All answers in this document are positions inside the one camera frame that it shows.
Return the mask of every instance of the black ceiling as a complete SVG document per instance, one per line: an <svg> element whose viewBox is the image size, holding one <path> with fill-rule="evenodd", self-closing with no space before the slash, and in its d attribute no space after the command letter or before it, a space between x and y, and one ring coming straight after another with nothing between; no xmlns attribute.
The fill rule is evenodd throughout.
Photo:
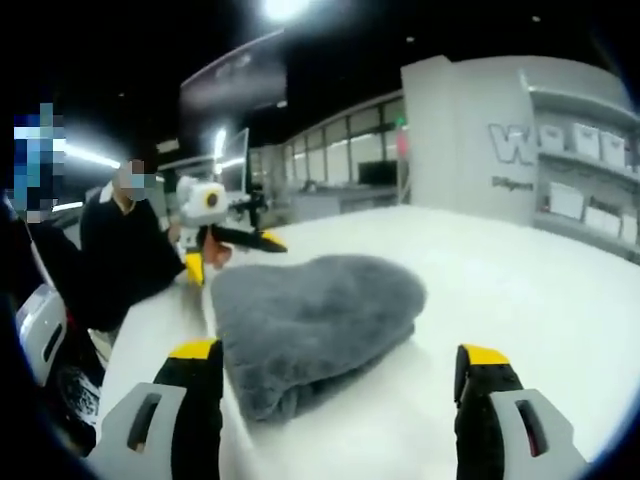
<svg viewBox="0 0 640 480"><path fill-rule="evenodd" d="M18 82L30 102L19 104L17 113L33 112L34 100L54 100L70 138L116 157L175 138L180 83L279 28L265 20L262 0L118 3L41 11L29 39L38 42L37 61L33 53L14 52L16 70L30 74ZM632 19L615 10L608 19L604 9L584 3L562 14L526 2L490 9L486 2L483 8L437 3L436 9L420 0L315 0L286 25L288 107L254 114L251 142L281 142L341 109L399 89L400 67L433 55L548 55L613 70L633 58L626 57L622 36L624 22L635 31Z"/></svg>

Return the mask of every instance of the person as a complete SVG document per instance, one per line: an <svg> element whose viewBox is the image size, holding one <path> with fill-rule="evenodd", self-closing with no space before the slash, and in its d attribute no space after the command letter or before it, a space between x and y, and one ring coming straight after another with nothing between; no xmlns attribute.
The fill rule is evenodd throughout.
<svg viewBox="0 0 640 480"><path fill-rule="evenodd" d="M160 229L145 198L155 182L152 161L130 160L85 204L80 217L80 244L98 285L108 286L99 308L110 317L103 330L112 336L129 307L167 288L185 268L172 243L180 227Z"/></svg>

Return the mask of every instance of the display shelf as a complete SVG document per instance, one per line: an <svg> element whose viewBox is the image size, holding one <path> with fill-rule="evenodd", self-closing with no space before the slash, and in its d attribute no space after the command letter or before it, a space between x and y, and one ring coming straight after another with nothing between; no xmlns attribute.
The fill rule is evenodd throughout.
<svg viewBox="0 0 640 480"><path fill-rule="evenodd" d="M640 245L625 242L572 218L553 213L536 212L533 225L541 230L578 240L614 255L625 258L629 255L635 255L636 261L640 260Z"/></svg>
<svg viewBox="0 0 640 480"><path fill-rule="evenodd" d="M595 97L544 87L529 87L529 94L533 104L538 108L592 117L624 130L635 131L640 128L638 115Z"/></svg>
<svg viewBox="0 0 640 480"><path fill-rule="evenodd" d="M586 155L581 155L576 152L570 152L567 150L562 152L554 152L550 150L540 149L538 150L538 156L541 159L546 158L546 159L561 161L564 163L590 167L594 170L605 172L616 178L628 180L629 182L635 183L636 185L640 185L640 172L634 173L633 171L628 170L626 168L609 165L608 163L603 162L601 160L596 160L595 158L591 158Z"/></svg>

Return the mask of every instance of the fuzzy gray cloth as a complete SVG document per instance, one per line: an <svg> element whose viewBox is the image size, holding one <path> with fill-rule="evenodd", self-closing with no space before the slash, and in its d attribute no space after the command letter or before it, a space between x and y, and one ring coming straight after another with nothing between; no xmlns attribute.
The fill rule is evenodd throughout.
<svg viewBox="0 0 640 480"><path fill-rule="evenodd" d="M211 293L240 409L258 421L289 420L373 367L427 296L403 267L360 255L231 268Z"/></svg>

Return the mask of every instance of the white tabletop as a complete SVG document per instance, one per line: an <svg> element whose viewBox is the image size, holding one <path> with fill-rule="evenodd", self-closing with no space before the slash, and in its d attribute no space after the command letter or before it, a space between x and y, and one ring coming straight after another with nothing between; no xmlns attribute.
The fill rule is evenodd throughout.
<svg viewBox="0 0 640 480"><path fill-rule="evenodd" d="M417 207L283 227L281 255L234 262L296 264L366 253L416 272L429 296L416 333L321 408L279 427L246 424L226 385L225 480L455 478L456 348L497 348L525 388L575 428L588 461L607 446L640 387L640 268L546 232ZM181 284L132 308L111 354L99 418L150 382L176 345L206 335L210 298ZM203 308L207 320L203 318Z"/></svg>

